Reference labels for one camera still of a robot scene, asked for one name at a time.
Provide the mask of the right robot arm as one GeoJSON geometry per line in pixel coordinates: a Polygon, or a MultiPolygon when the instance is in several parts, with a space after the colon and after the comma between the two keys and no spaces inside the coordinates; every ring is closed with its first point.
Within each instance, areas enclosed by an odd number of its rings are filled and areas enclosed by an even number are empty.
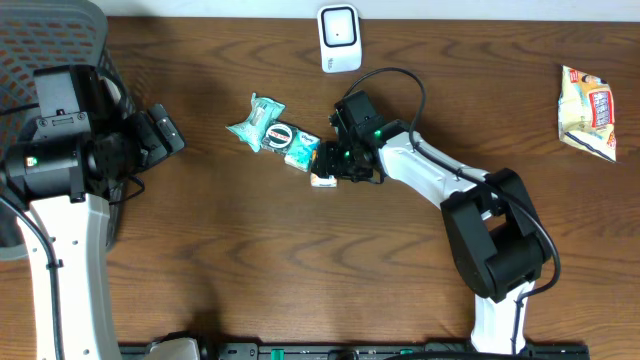
{"type": "Polygon", "coordinates": [[[337,138],[320,145],[314,175],[354,183],[399,181],[442,215],[455,267],[475,295],[473,348],[520,355],[526,303],[558,251],[519,175],[466,166],[426,143],[408,123],[386,121],[369,96],[346,95],[329,117],[337,138]]]}

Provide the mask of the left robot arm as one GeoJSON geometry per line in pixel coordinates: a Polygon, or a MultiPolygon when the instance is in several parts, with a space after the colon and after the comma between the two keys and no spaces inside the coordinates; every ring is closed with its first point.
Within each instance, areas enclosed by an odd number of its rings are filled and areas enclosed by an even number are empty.
{"type": "Polygon", "coordinates": [[[17,195],[29,259],[39,359],[119,359],[107,276],[110,187],[186,146],[165,108],[126,115],[121,82],[90,65],[34,73],[39,116],[31,139],[11,145],[1,180],[17,195]]]}

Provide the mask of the small teal tissue pack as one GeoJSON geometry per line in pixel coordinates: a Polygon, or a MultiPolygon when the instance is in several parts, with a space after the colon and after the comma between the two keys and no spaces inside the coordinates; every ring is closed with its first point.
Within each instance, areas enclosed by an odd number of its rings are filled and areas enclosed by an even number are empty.
{"type": "Polygon", "coordinates": [[[298,170],[307,172],[311,167],[313,154],[319,144],[320,139],[318,137],[304,131],[299,131],[284,157],[285,163],[298,170]]]}

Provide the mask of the teal snack packet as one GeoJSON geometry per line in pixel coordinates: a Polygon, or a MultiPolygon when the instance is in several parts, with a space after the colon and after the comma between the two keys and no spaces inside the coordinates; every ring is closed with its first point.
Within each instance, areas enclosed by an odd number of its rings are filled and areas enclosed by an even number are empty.
{"type": "Polygon", "coordinates": [[[261,149],[269,124],[278,119],[285,109],[284,104],[268,97],[258,97],[253,93],[248,117],[243,122],[227,126],[227,129],[257,153],[261,149]]]}

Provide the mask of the orange small snack packet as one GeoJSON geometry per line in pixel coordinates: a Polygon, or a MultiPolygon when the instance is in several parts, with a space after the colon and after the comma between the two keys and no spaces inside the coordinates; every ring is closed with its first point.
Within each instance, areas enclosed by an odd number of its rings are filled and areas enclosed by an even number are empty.
{"type": "Polygon", "coordinates": [[[310,176],[310,182],[311,182],[311,186],[315,188],[336,188],[337,187],[337,179],[333,175],[322,177],[315,173],[312,173],[310,176]]]}

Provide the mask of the large white snack bag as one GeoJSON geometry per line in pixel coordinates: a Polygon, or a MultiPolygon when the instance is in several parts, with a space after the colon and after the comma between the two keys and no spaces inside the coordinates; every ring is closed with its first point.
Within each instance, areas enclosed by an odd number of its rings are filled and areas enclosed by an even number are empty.
{"type": "Polygon", "coordinates": [[[562,66],[558,100],[559,140],[606,161],[616,162],[615,105],[609,84],[562,66]]]}

